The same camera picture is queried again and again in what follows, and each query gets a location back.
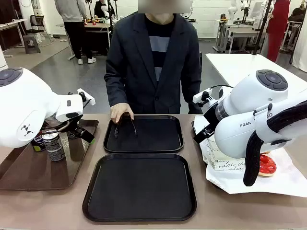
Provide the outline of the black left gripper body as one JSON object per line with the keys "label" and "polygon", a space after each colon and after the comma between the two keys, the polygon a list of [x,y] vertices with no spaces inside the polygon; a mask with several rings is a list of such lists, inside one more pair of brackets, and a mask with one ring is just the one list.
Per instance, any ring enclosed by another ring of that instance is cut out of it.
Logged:
{"label": "black left gripper body", "polygon": [[70,132],[74,135],[79,135],[82,131],[81,131],[81,127],[78,125],[79,121],[81,120],[81,118],[83,117],[83,115],[79,115],[76,116],[70,120],[68,120],[68,124],[67,126],[64,128],[64,132]]}

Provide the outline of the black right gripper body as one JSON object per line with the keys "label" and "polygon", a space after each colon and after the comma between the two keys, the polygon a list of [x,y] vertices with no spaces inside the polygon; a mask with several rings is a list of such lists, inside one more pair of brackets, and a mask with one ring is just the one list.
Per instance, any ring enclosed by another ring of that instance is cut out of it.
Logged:
{"label": "black right gripper body", "polygon": [[206,118],[206,120],[209,122],[210,128],[216,128],[217,126],[217,117],[215,114],[216,107],[217,107],[216,104],[210,106],[209,109],[203,115]]}

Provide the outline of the person's right hand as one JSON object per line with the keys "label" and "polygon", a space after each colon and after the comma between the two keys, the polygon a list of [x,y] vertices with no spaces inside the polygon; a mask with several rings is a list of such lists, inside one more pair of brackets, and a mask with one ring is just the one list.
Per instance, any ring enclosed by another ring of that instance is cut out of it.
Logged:
{"label": "person's right hand", "polygon": [[128,113],[130,118],[134,119],[134,113],[127,103],[118,103],[110,108],[110,119],[113,121],[113,123],[117,124],[121,117]]}

